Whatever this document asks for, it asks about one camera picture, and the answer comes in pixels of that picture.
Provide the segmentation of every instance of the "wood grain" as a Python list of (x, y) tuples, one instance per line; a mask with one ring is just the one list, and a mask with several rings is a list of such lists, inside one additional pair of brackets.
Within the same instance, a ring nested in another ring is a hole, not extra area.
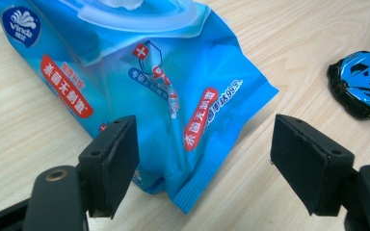
[[(270, 164), (275, 114), (303, 119), (370, 165), (370, 121), (348, 115), (328, 90), (329, 64), (370, 51), (370, 1), (202, 0), (237, 35), (280, 92), (250, 120), (191, 214), (164, 193), (130, 187), (114, 220), (91, 230), (343, 230), (310, 217)], [(76, 165), (91, 138), (7, 42), (0, 27), (0, 210), (30, 196), (42, 171)]]

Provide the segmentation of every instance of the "brand logo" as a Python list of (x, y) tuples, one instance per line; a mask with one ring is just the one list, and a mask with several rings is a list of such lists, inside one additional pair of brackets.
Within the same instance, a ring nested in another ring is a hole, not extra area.
[(141, 70), (132, 67), (128, 76), (167, 100), (170, 117), (175, 119), (179, 112), (178, 94), (162, 67), (161, 50), (148, 40), (145, 44), (137, 44), (132, 54), (138, 58)]
[(6, 33), (26, 47), (33, 45), (40, 35), (38, 16), (24, 7), (13, 7), (2, 14), (2, 24)]
[(132, 180), (137, 184), (137, 185), (142, 185), (143, 184), (143, 178), (141, 178), (140, 172), (138, 170), (135, 170), (134, 176)]

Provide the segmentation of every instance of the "red label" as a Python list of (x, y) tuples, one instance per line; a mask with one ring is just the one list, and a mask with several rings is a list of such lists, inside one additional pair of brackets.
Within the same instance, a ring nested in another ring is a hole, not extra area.
[(148, 55), (148, 48), (140, 43), (134, 49), (133, 55), (137, 56), (140, 60), (144, 60)]
[(76, 115), (82, 118), (92, 115), (93, 108), (83, 97), (80, 90), (71, 83), (49, 56), (44, 55), (41, 59), (40, 71), (47, 82), (59, 94), (59, 97)]
[(218, 91), (213, 88), (207, 88), (203, 92), (202, 98), (185, 128), (185, 150), (192, 151), (198, 146), (209, 115), (209, 107), (218, 99), (218, 94)]
[(102, 123), (101, 126), (98, 128), (98, 131), (103, 132), (106, 129), (106, 127), (107, 127), (107, 124)]
[(161, 68), (161, 66), (157, 65), (154, 68), (152, 68), (152, 74), (153, 74), (152, 78), (154, 80), (162, 78), (164, 85), (169, 86), (172, 84), (168, 76), (165, 74), (165, 71)]

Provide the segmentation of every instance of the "white logo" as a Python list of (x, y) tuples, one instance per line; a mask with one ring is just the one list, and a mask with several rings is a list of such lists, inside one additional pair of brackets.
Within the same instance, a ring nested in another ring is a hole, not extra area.
[(138, 170), (135, 170), (132, 180), (138, 185), (143, 184), (143, 178), (141, 178), (140, 172)]
[[(20, 10), (17, 10), (16, 12), (12, 14), (11, 21), (22, 27), (30, 27), (32, 29), (36, 28), (35, 19), (27, 11), (22, 13)], [(11, 22), (11, 26), (13, 29), (15, 29), (16, 25), (15, 24), (13, 25), (12, 22)]]

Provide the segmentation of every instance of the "toy car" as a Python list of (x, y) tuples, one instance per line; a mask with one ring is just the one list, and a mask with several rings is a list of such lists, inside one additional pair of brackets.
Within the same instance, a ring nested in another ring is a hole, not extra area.
[(334, 97), (356, 118), (370, 119), (370, 52), (358, 51), (329, 67)]

